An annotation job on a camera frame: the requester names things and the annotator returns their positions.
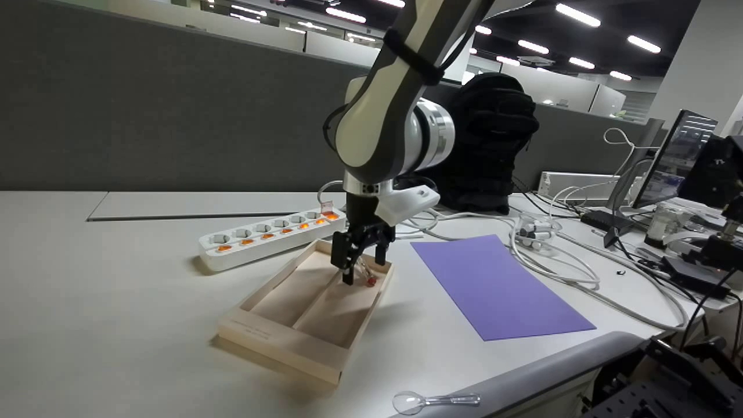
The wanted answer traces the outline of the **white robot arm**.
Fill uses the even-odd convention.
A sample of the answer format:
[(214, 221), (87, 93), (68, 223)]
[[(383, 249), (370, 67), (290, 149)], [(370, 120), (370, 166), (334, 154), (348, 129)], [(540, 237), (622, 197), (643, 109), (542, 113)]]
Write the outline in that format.
[(368, 76), (347, 88), (324, 134), (345, 166), (348, 228), (333, 264), (354, 282), (368, 249), (436, 205), (500, 211), (517, 154), (540, 131), (535, 100), (510, 74), (442, 84), (477, 26), (533, 0), (406, 0)]

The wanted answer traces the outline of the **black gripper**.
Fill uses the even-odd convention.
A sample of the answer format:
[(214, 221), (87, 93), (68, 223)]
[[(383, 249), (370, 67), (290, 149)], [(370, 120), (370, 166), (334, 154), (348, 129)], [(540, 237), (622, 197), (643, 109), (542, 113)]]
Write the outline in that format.
[(376, 197), (347, 195), (348, 228), (333, 234), (333, 257), (345, 261), (342, 278), (347, 286), (354, 286), (355, 257), (366, 249), (376, 249), (376, 264), (388, 262), (388, 249), (396, 241), (396, 230), (375, 213), (376, 205)]

